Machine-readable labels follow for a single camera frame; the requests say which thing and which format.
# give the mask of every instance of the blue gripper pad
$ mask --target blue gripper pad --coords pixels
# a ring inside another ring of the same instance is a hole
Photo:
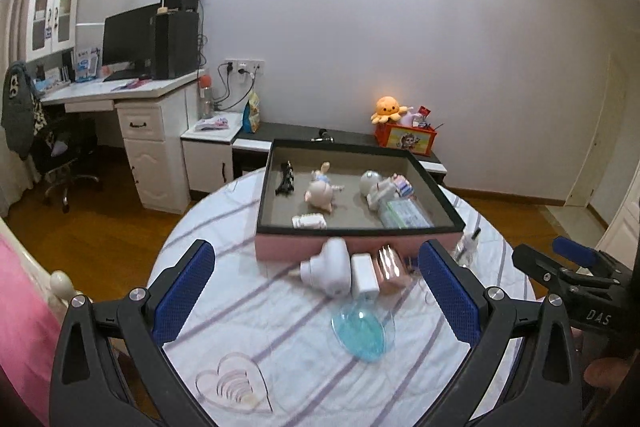
[[[449,256],[449,253],[444,251],[444,255]],[[423,243],[420,247],[418,268],[456,338],[474,347],[481,335],[478,306],[435,250],[431,241]]]
[[[172,342],[177,338],[198,297],[200,297],[200,293],[211,277],[215,264],[216,254],[213,247],[206,241],[197,240],[176,266],[162,272],[161,277],[165,272],[172,275],[172,271],[174,273],[179,271],[171,286],[155,306],[151,334],[158,346]],[[165,282],[164,279],[161,281],[161,277],[156,280],[159,286]]]
[[[584,247],[566,237],[556,237],[551,243],[551,248],[558,255],[585,268],[591,267],[596,263],[593,248]]]

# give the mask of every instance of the striped tablecloth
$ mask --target striped tablecloth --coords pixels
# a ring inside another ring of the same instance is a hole
[[[195,239],[209,241],[216,269],[175,342],[164,350],[193,396],[221,427],[413,426],[468,351],[456,340],[424,280],[380,298],[394,317],[394,348],[361,362],[334,338],[339,303],[287,276],[292,267],[255,260],[264,169],[225,185],[194,206],[162,248],[149,284]],[[485,285],[534,299],[511,247],[469,204],[443,188],[466,222],[480,226],[472,265]],[[511,341],[476,415],[491,409],[515,357]]]

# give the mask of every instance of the computer monitor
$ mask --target computer monitor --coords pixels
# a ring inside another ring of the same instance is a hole
[[[102,38],[102,63],[133,62],[132,73],[149,70],[153,16],[160,4],[149,4],[107,17]]]

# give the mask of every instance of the wall outlet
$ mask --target wall outlet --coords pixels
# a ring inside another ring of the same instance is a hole
[[[250,73],[256,71],[256,78],[260,77],[264,74],[264,60],[248,60],[245,58],[227,58],[225,62],[232,62],[234,65],[234,70],[231,72],[232,77],[234,77],[238,82],[244,82],[251,78],[251,76],[247,74],[239,74],[239,70],[246,70]]]

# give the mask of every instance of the white hair dryer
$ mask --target white hair dryer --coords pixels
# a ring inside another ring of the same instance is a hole
[[[344,297],[351,291],[351,261],[347,244],[341,237],[332,237],[322,245],[322,250],[308,261],[300,263],[302,282],[311,288],[322,290],[330,297]]]

